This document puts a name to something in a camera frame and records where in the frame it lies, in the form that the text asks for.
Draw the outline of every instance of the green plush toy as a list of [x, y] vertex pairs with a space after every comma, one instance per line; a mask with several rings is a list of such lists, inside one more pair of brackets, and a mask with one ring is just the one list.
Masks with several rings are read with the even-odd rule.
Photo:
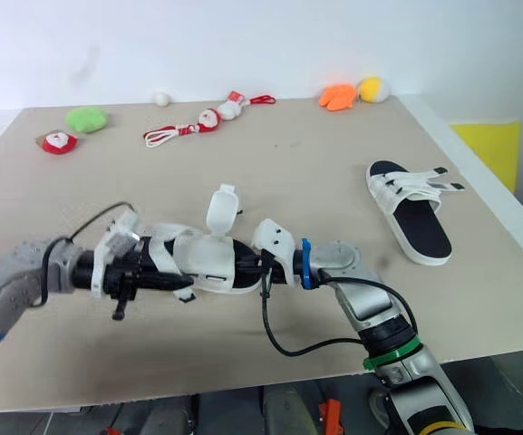
[[96, 106], [79, 107], [65, 115], [65, 123], [79, 133], [92, 133], [104, 127], [108, 117]]

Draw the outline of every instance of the green ring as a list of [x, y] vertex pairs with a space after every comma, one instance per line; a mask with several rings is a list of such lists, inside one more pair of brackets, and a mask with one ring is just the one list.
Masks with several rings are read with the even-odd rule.
[[418, 337], [418, 335], [416, 335], [409, 342], [400, 346], [395, 351], [391, 351], [380, 356], [374, 356], [373, 358], [366, 358], [363, 360], [363, 367], [366, 370], [374, 370], [380, 365], [391, 363], [403, 357], [404, 355], [407, 355], [416, 349], [420, 344], [421, 339]]

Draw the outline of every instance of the white wall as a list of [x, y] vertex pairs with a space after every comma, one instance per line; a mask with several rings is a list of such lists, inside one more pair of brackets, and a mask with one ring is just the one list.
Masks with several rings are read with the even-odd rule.
[[0, 0], [0, 109], [306, 97], [369, 74], [450, 121], [523, 121], [523, 0]]

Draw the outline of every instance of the yellow paper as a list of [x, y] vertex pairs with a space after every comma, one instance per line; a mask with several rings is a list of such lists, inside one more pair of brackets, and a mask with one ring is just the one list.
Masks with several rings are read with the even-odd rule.
[[521, 123], [452, 124], [451, 127], [507, 189], [515, 193]]

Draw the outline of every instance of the orange object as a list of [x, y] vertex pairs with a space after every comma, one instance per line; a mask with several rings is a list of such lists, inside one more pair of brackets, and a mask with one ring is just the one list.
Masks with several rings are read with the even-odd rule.
[[342, 403], [335, 399], [328, 399], [319, 405], [319, 416], [324, 423], [324, 435], [342, 435], [344, 428], [340, 424]]
[[325, 88], [322, 97], [319, 99], [319, 105], [325, 106], [329, 111], [342, 111], [352, 107], [356, 96], [357, 89], [352, 84], [336, 84]]

